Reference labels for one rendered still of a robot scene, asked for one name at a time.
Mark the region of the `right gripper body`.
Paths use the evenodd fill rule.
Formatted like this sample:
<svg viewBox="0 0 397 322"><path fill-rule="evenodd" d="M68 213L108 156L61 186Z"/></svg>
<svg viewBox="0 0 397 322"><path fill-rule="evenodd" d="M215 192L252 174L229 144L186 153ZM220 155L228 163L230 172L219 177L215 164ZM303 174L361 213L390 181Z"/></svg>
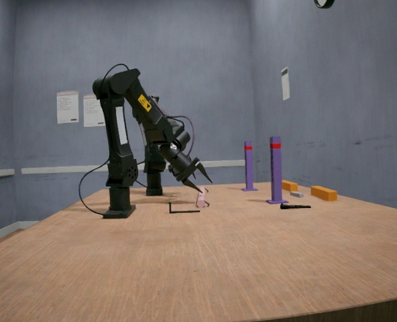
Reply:
<svg viewBox="0 0 397 322"><path fill-rule="evenodd" d="M181 151L176 155L178 158L173 159L170 164L180 173L176 178L178 182L182 179L182 183L201 165L199 162L196 166L195 164L199 161L196 157L191 161L185 154Z"/></svg>

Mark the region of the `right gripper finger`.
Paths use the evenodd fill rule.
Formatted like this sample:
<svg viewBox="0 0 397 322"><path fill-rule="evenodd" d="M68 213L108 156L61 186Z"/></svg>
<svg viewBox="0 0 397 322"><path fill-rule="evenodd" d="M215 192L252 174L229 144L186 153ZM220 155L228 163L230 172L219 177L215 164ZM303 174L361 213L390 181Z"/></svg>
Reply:
<svg viewBox="0 0 397 322"><path fill-rule="evenodd" d="M199 191L200 193L203 193L197 186L193 185L193 183L192 183L191 181L189 181L189 179L186 179L186 180L183 182L183 184L186 185L186 186L189 186L189 187L191 187L191 188L196 189L196 190Z"/></svg>
<svg viewBox="0 0 397 322"><path fill-rule="evenodd" d="M207 173L206 173L206 171L205 171L205 169L204 169L204 167L203 167L202 164L198 167L198 169L202 172L202 174L203 174L211 183L213 183L213 182L211 181L211 179L207 176Z"/></svg>

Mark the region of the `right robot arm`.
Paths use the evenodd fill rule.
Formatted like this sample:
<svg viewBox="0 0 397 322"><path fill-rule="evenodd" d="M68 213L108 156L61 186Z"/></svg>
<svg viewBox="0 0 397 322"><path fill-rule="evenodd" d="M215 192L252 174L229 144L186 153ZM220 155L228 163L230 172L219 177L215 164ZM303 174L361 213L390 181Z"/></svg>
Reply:
<svg viewBox="0 0 397 322"><path fill-rule="evenodd" d="M134 68L109 75L103 82L101 99L107 118L105 127L109 156L111 146L106 182L106 186L111 187L110 207L103 214L103 218L126 218L136 208L130 204L129 187L137 180L138 168L129 145L124 112L125 99L139 117L149 141L153 146L161 145L159 154L168 162L176 160L178 152L190 141L190 135L183 126L172 128L168 120L154 107L139 82L140 74L140 71Z"/></svg>

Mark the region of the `orange rectangular bar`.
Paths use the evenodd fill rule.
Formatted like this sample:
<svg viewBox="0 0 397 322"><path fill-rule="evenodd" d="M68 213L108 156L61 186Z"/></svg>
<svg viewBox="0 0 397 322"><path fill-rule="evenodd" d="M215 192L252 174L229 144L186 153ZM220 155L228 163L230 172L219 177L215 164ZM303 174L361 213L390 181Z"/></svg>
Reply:
<svg viewBox="0 0 397 322"><path fill-rule="evenodd" d="M289 184L287 184L287 183L289 183ZM292 192L292 191L295 192L295 191L298 191L298 184L293 183L293 182L289 182L289 181L282 182L282 188L284 190L287 190L287 191L290 191L290 192Z"/></svg>
<svg viewBox="0 0 397 322"><path fill-rule="evenodd" d="M321 186L310 187L311 195L314 195L318 198L324 199L326 201L337 201L337 191L333 191L331 189L326 189Z"/></svg>

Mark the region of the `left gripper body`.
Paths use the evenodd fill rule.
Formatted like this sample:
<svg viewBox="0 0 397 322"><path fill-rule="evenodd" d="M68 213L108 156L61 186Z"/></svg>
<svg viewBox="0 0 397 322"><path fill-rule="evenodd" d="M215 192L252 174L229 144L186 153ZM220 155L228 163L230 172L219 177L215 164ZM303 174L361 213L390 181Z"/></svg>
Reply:
<svg viewBox="0 0 397 322"><path fill-rule="evenodd" d="M170 173L172 172L175 175L179 174L179 172L171 164L168 166L168 170Z"/></svg>

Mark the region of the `pink long bar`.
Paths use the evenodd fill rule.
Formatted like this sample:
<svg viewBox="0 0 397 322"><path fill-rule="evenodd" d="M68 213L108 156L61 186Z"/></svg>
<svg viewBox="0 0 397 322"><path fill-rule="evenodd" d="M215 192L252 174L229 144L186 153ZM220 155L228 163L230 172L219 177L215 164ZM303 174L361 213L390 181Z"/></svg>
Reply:
<svg viewBox="0 0 397 322"><path fill-rule="evenodd" d="M197 206L198 207L200 207L200 208L202 208L202 207L204 207L205 206L205 203L206 204L208 204L207 206L209 206L210 204L208 203L208 202L206 202L205 201L205 190L207 190L205 187L200 187L200 190L203 192L203 193L198 193L198 200L197 200ZM207 190L207 192L208 192L208 190Z"/></svg>

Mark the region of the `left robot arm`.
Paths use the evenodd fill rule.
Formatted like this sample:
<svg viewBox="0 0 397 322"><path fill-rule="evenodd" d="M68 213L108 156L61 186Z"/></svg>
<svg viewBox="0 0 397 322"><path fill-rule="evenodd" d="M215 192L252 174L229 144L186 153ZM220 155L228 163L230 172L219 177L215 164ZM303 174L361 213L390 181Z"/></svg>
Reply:
<svg viewBox="0 0 397 322"><path fill-rule="evenodd" d="M157 104L159 101L159 96L158 95L152 95L151 98L156 102ZM164 110L160 107L160 109L164 112L164 114L160 111L158 106L152 101L155 108L164 116L164 114L168 115L167 113L164 112ZM139 117L135 113L135 111L132 109L132 115L134 118L136 118L136 121L141 129L141 134L142 138L144 141L144 148L145 148L145 165L144 165L144 173L147 173L147 187L146 187L146 192L147 193L160 193L163 192L162 186L161 186L161 173L163 172L164 169L166 169L166 160L158 153L159 152L159 147L158 145L153 146L151 141L149 141L147 135L144 133L144 128L142 126L141 121L139 120ZM168 115L169 116L169 115ZM175 119L170 119L169 117L167 118L169 124L174 127L174 126L179 126L179 124L176 122Z"/></svg>

